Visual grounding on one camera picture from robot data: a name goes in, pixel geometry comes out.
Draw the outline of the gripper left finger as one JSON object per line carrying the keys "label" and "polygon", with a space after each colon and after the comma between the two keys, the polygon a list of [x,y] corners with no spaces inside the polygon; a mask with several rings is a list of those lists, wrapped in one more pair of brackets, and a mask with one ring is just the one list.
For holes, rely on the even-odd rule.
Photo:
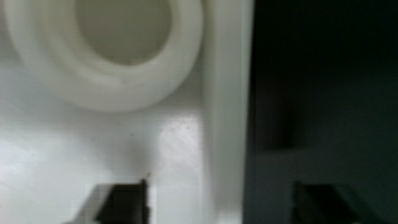
{"label": "gripper left finger", "polygon": [[69,224],[149,224],[149,186],[134,183],[93,187]]}

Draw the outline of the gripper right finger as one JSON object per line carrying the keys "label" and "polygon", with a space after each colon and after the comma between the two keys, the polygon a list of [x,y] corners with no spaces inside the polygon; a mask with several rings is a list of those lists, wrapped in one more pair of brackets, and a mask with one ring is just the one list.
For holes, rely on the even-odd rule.
{"label": "gripper right finger", "polygon": [[348,185],[294,183],[292,224],[380,224],[380,217]]}

